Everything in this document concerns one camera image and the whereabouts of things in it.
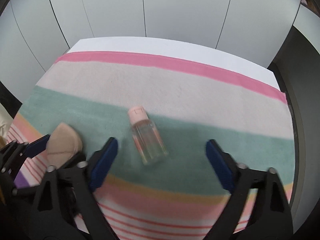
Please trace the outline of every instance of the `yellow stripe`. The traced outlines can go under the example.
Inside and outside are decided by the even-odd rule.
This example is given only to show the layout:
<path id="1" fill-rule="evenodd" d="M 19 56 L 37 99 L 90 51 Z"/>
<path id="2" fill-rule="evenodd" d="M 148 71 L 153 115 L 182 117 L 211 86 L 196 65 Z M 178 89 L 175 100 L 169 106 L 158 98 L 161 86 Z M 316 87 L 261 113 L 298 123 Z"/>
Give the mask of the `yellow stripe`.
<path id="1" fill-rule="evenodd" d="M 39 131 L 34 128 L 28 121 L 27 119 L 25 119 L 22 114 L 20 114 L 19 112 L 16 114 L 16 116 L 14 117 L 14 120 L 13 120 L 13 124 L 15 126 L 17 126 L 19 128 L 19 126 L 23 126 L 25 127 L 26 129 L 28 129 L 28 132 L 30 134 L 32 134 L 34 137 L 38 137 L 38 138 L 41 138 L 43 135 L 41 133 L 39 133 Z"/>
<path id="2" fill-rule="evenodd" d="M 204 195 L 193 195 L 185 193 L 174 193 L 169 191 L 163 191 L 158 189 L 151 189 L 145 186 L 133 184 L 123 179 L 117 178 L 112 174 L 108 174 L 106 182 L 109 185 L 118 187 L 121 190 L 130 191 L 132 193 L 143 195 L 144 197 L 156 198 L 160 200 L 180 202 L 180 203 L 200 203 L 203 205 L 217 205 L 225 203 L 229 194 L 216 195 L 216 196 L 204 196 Z M 285 191 L 292 189 L 292 183 L 284 186 Z M 255 194 L 250 194 L 248 200 L 253 201 Z"/>

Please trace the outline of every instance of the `red stripe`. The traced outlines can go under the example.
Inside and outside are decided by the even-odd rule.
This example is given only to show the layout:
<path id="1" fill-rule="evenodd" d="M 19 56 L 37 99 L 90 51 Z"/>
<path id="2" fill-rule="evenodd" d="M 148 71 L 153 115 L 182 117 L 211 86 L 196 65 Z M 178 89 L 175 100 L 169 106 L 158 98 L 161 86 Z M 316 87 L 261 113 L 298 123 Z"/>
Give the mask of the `red stripe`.
<path id="1" fill-rule="evenodd" d="M 40 160 L 39 160 L 39 158 L 37 158 L 37 156 L 36 157 L 33 157 L 31 160 L 32 160 L 32 162 L 34 163 L 34 165 L 35 166 L 37 166 L 37 168 L 39 169 L 39 170 L 41 170 L 42 172 L 45 172 L 46 171 L 46 169 L 47 169 L 47 167 L 46 166 L 44 166 L 44 164 L 42 163 L 42 165 L 43 165 L 43 167 L 44 167 L 44 170 L 43 169 L 41 169 L 37 164 L 36 164 L 36 162 L 34 161 L 34 159 L 36 159 L 37 161 L 39 161 L 39 162 L 41 162 Z"/>
<path id="2" fill-rule="evenodd" d="M 10 137 L 10 135 L 9 135 L 9 132 L 7 133 L 7 138 L 10 140 L 10 142 L 13 141 L 12 138 Z"/>
<path id="3" fill-rule="evenodd" d="M 12 128 L 12 130 L 20 137 L 21 141 L 23 142 L 24 139 L 22 139 L 21 135 L 17 133 L 17 131 L 11 126 L 10 128 Z"/>
<path id="4" fill-rule="evenodd" d="M 26 159 L 26 161 L 28 162 L 28 164 L 30 165 L 30 167 L 36 172 L 36 174 L 42 179 L 43 175 L 40 175 L 40 173 L 34 168 L 34 166 L 32 165 L 32 163 L 30 163 L 29 159 Z"/>
<path id="5" fill-rule="evenodd" d="M 132 227 L 132 228 L 136 228 L 136 229 L 140 229 L 142 231 L 147 231 L 147 232 L 151 232 L 151 233 L 155 233 L 155 234 L 163 234 L 163 235 L 169 235 L 169 236 L 205 236 L 206 234 L 181 234 L 181 233 L 170 233 L 170 232 L 163 232 L 163 231 L 157 231 L 157 230 L 152 230 L 152 229 L 148 229 L 148 228 L 144 228 L 144 227 L 138 227 L 138 226 L 134 226 L 131 224 L 128 224 L 126 222 L 122 222 L 118 219 L 115 219 L 113 217 L 104 215 L 108 220 L 113 220 L 119 224 L 128 226 L 128 227 Z"/>
<path id="6" fill-rule="evenodd" d="M 20 143 L 20 140 L 17 139 L 17 136 L 15 136 L 15 135 L 11 132 L 11 130 L 8 131 L 8 134 L 10 134 L 11 137 L 13 137 L 15 140 L 17 140 L 18 143 Z"/>
<path id="7" fill-rule="evenodd" d="M 211 78 L 224 83 L 240 86 L 287 104 L 284 93 L 278 89 L 245 75 L 190 60 L 132 52 L 118 51 L 81 51 L 71 52 L 59 57 L 59 61 L 99 61 L 106 63 L 130 64 L 145 67 L 157 67 L 177 72 Z"/>
<path id="8" fill-rule="evenodd" d="M 24 163 L 24 166 L 28 169 L 28 171 L 29 171 L 30 174 L 35 178 L 35 180 L 40 184 L 40 181 L 36 178 L 36 176 L 33 175 L 33 173 L 32 173 L 31 170 L 28 168 L 28 166 L 26 165 L 26 163 Z"/>
<path id="9" fill-rule="evenodd" d="M 244 220 L 244 221 L 239 222 L 238 225 L 243 224 L 243 223 L 247 223 L 247 222 L 248 222 L 248 220 Z"/>
<path id="10" fill-rule="evenodd" d="M 99 206 L 105 208 L 105 209 L 108 209 L 114 213 L 117 213 L 119 215 L 122 215 L 124 217 L 128 217 L 128 218 L 131 218 L 131 219 L 134 219 L 134 220 L 137 220 L 137 221 L 141 221 L 141 222 L 144 222 L 144 223 L 149 223 L 149 224 L 153 224 L 153 225 L 158 225 L 158 226 L 164 226 L 164 227 L 172 227 L 172 228 L 193 228 L 193 229 L 202 229 L 202 228 L 211 228 L 212 226 L 182 226 L 182 225 L 171 225 L 171 224 L 165 224 L 165 223 L 159 223 L 159 222 L 154 222 L 154 221 L 150 221 L 150 220 L 146 220 L 146 219 L 141 219 L 141 218 L 137 218 L 137 217 L 133 217 L 131 215 L 127 215 L 125 213 L 122 213 L 120 211 L 117 211 L 117 210 L 114 210 L 102 203 L 98 203 Z"/>
<path id="11" fill-rule="evenodd" d="M 47 165 L 45 165 L 41 160 L 40 160 L 40 158 L 38 157 L 38 156 L 35 156 L 34 158 L 36 158 L 41 164 L 42 164 L 42 166 L 44 167 L 44 169 L 46 170 L 47 169 Z"/>
<path id="12" fill-rule="evenodd" d="M 79 218 L 83 221 L 83 216 L 81 214 L 78 214 Z M 121 236 L 119 234 L 116 234 L 119 238 L 122 238 L 124 240 L 131 240 L 130 238 L 127 238 L 125 236 Z"/>
<path id="13" fill-rule="evenodd" d="M 114 228 L 114 229 L 116 229 L 116 230 L 119 230 L 119 231 L 121 231 L 121 232 L 130 234 L 130 235 L 139 236 L 139 237 L 143 237 L 143 238 L 146 238 L 146 239 L 152 239 L 152 240 L 168 240 L 168 239 L 164 239 L 164 238 L 155 238 L 155 237 L 150 237 L 150 236 L 141 235 L 141 234 L 134 233 L 134 232 L 130 232 L 130 231 L 128 231 L 128 230 L 125 230 L 125 229 L 122 229 L 122 228 L 119 228 L 119 227 L 115 227 L 115 226 L 112 226 L 112 228 Z"/>
<path id="14" fill-rule="evenodd" d="M 16 140 L 16 138 L 13 136 L 13 134 L 10 132 L 10 130 L 7 133 L 7 137 L 10 138 L 10 140 Z"/>

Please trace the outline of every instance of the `white table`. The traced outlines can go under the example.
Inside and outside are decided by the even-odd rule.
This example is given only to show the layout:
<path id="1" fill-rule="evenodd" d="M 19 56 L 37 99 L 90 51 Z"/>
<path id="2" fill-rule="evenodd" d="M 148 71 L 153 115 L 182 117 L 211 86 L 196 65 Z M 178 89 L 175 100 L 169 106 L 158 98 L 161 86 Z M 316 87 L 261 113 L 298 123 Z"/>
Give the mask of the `white table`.
<path id="1" fill-rule="evenodd" d="M 231 70 L 280 90 L 270 70 L 217 49 L 182 41 L 146 37 L 91 38 L 79 40 L 68 53 L 79 51 L 122 51 L 175 57 Z"/>

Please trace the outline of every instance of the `purple stripe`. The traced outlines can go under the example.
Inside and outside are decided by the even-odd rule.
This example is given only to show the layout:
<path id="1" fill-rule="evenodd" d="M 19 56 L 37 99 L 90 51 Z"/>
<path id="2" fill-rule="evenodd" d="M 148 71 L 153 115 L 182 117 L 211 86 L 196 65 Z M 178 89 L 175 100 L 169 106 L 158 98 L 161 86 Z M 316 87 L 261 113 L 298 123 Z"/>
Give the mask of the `purple stripe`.
<path id="1" fill-rule="evenodd" d="M 17 188 L 30 187 L 29 183 L 27 182 L 25 177 L 22 175 L 21 171 L 18 172 L 17 177 L 14 180 L 14 183 Z"/>

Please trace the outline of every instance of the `cream fabric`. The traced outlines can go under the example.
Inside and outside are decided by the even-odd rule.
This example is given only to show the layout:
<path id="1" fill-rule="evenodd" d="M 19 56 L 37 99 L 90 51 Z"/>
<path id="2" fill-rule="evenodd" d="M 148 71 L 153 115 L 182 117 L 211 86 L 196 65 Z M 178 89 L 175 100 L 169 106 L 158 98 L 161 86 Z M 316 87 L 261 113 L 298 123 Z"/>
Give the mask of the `cream fabric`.
<path id="1" fill-rule="evenodd" d="M 5 138 L 7 132 L 10 128 L 13 119 L 4 108 L 3 105 L 0 104 L 0 136 Z"/>

